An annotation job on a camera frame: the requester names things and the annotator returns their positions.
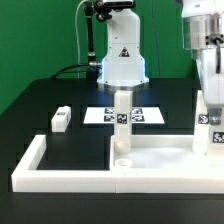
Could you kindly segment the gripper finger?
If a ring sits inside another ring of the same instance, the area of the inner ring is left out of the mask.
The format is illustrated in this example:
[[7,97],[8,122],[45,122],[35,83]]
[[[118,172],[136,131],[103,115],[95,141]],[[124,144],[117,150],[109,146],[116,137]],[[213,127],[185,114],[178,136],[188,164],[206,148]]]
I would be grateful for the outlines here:
[[222,114],[221,108],[209,108],[208,114],[209,114],[209,123],[211,125],[221,124],[221,114]]

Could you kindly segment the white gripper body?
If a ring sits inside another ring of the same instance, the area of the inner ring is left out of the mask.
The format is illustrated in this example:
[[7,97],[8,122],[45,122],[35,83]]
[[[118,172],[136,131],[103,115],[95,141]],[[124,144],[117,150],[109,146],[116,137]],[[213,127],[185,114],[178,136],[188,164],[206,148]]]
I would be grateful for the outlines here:
[[217,56],[215,49],[202,50],[196,60],[204,104],[207,108],[224,107],[224,58],[221,71],[216,73]]

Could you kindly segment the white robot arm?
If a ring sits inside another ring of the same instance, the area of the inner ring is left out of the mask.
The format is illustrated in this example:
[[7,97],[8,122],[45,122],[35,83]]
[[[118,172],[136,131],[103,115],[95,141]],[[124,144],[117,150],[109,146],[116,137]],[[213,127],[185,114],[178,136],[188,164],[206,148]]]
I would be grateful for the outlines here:
[[[224,117],[224,0],[175,0],[182,7],[183,46],[196,60],[209,123]],[[97,82],[112,87],[147,83],[140,54],[140,18],[134,0],[100,0],[107,22],[107,54]]]

